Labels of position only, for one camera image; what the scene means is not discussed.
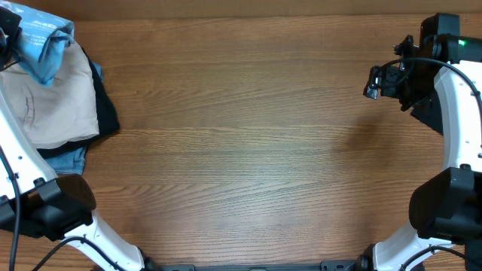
wooden table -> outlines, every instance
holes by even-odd
[[[87,155],[98,210],[159,263],[357,257],[441,170],[440,135],[362,95],[370,67],[431,15],[77,22],[122,126]],[[463,35],[481,25],[462,16]],[[6,269],[10,233],[0,243]],[[21,238],[19,270],[52,247]],[[454,259],[428,270],[463,270]],[[63,248],[47,265],[93,264]]]

beige wall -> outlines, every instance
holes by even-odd
[[[15,2],[70,20],[482,12],[480,0],[16,0]]]

white folded garment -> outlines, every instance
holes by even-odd
[[[92,71],[80,45],[65,49],[50,87],[38,84],[19,65],[0,72],[0,83],[36,148],[57,148],[99,134]]]

stack of folded clothes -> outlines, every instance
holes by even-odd
[[[20,15],[18,65],[0,72],[3,89],[40,155],[58,174],[82,174],[88,146],[119,130],[102,68],[74,39],[74,23],[2,1]]]

blue cloth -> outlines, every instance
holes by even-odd
[[[50,86],[60,69],[63,51],[74,41],[74,23],[43,11],[0,1],[0,6],[22,17],[22,33],[14,48],[19,65],[37,82]]]
[[[104,81],[104,74],[102,73],[102,67],[93,63],[96,67],[97,74],[99,74],[101,81]],[[81,147],[77,150],[69,151],[64,154],[57,155],[55,157],[47,158],[45,161],[49,166],[55,170],[57,174],[84,174],[85,168],[85,154],[87,147]]]

